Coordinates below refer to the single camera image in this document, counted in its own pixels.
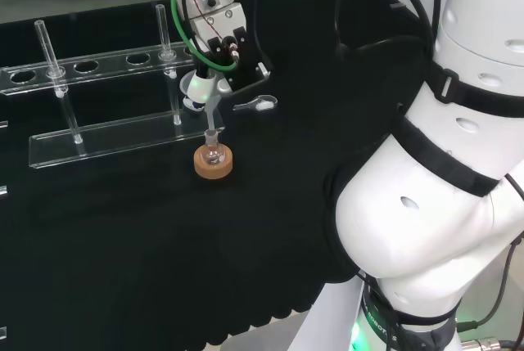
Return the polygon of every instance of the red wire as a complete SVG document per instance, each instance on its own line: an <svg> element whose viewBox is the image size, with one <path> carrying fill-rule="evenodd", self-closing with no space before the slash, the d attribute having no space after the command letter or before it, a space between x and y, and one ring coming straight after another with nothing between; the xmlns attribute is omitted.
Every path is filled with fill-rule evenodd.
<svg viewBox="0 0 524 351"><path fill-rule="evenodd" d="M193 1L194 1L195 5L196 5L196 8L200 12L200 17L202 17L204 19L204 21L214 30L216 35L219 37L220 41L222 41L223 40L222 36L220 36L219 32L215 29L215 27L204 17L204 13L200 9L200 6L198 6L197 0L193 0Z"/></svg>

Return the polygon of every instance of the black tablecloth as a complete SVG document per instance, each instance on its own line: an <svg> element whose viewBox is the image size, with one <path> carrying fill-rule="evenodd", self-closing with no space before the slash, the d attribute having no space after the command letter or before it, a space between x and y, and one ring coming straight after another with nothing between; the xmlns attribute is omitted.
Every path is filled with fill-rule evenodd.
<svg viewBox="0 0 524 351"><path fill-rule="evenodd" d="M250 20L252 0L238 1ZM51 90L2 99L0 326L9 340L0 348L200 350L304 311L325 281L350 277L324 237L324 176L348 159L350 175L370 155L362 148L418 90L422 53L396 44L339 62L334 0L259 2L260 41L275 69L219 106L235 164L224 180L195 174L200 138L30 169L28 137L66 127L59 105ZM393 2L345 0L343 41L417 34ZM50 17L56 54L158 43L154 5ZM1 25L0 43L0 65L43 59L33 22ZM261 93L278 108L232 113ZM169 109L156 73L76 85L70 95L80 124Z"/></svg>

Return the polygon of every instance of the small glass vial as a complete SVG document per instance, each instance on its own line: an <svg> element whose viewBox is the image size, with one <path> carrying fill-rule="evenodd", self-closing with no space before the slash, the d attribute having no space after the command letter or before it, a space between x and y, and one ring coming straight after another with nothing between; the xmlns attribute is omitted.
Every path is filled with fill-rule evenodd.
<svg viewBox="0 0 524 351"><path fill-rule="evenodd" d="M219 142L219 132L206 130L204 133L206 144L201 152L202 160L209 165L218 165L226 159L226 150Z"/></svg>

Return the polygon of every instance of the black strap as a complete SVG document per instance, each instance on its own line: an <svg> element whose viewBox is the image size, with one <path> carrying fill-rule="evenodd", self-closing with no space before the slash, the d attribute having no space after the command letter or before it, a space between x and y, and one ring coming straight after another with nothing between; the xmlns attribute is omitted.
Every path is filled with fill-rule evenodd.
<svg viewBox="0 0 524 351"><path fill-rule="evenodd" d="M392 134L420 165L462 191L483 197L499 184L498 180L470 169L441 150L401 114L395 119Z"/></svg>
<svg viewBox="0 0 524 351"><path fill-rule="evenodd" d="M388 310L388 307L381 301L380 297L373 290L369 292L369 296L372 302L375 305L377 305L380 312L385 312ZM452 308L450 311L438 317L413 316L411 314L399 312L398 310L395 310L395 314L396 314L396 318L398 319L398 323L400 325L431 326L431 325L440 324L441 322L444 322L445 320L451 318L459 309L460 302L462 302L462 300L460 300L458 304L454 308Z"/></svg>
<svg viewBox="0 0 524 351"><path fill-rule="evenodd" d="M426 72L426 82L438 101L505 118L524 118L524 97L486 91L460 81L452 70L442 69L432 61Z"/></svg>

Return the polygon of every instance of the cable connector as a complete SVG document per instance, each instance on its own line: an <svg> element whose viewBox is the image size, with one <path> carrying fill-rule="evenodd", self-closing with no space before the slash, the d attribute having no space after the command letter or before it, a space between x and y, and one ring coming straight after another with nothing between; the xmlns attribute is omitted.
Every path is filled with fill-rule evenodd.
<svg viewBox="0 0 524 351"><path fill-rule="evenodd" d="M478 322L476 321L459 322L457 324L458 333L472 331L473 329L477 329L477 328L478 328Z"/></svg>

